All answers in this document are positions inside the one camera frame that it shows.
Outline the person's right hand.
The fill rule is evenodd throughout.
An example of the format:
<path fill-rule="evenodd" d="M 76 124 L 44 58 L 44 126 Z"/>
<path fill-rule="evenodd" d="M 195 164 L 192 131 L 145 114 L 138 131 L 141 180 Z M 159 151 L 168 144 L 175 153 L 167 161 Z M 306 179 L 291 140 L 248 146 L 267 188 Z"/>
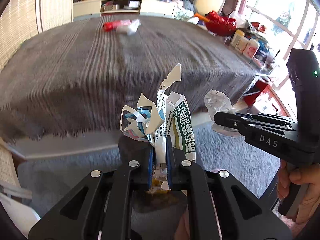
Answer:
<path fill-rule="evenodd" d="M 288 172 L 286 168 L 287 162 L 281 160 L 277 185 L 277 195 L 280 200 L 283 200 L 288 196 L 291 184 L 309 185 L 307 193 L 304 196 L 304 202 L 316 202 L 319 200 L 319 164 L 297 168 L 291 172 Z"/>

